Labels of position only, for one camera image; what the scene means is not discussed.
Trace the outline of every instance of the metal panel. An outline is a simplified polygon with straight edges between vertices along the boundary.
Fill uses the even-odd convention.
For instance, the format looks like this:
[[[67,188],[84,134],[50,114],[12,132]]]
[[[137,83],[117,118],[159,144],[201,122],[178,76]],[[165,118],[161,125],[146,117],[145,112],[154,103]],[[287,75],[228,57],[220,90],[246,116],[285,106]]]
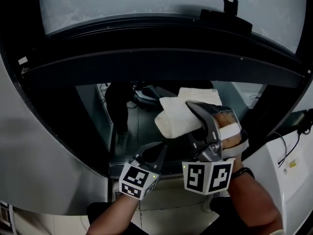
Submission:
[[[73,156],[39,122],[0,59],[0,199],[40,213],[83,215],[107,201],[108,179]]]

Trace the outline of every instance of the black wristband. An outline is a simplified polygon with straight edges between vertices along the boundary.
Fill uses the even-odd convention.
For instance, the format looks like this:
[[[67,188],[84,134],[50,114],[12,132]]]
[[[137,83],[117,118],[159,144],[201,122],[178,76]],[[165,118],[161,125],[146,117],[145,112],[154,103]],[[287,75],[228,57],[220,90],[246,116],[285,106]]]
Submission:
[[[243,167],[243,168],[239,169],[238,171],[234,172],[233,174],[231,174],[231,178],[230,179],[237,178],[241,174],[243,174],[244,172],[249,173],[251,175],[251,177],[254,178],[253,172],[248,167]]]

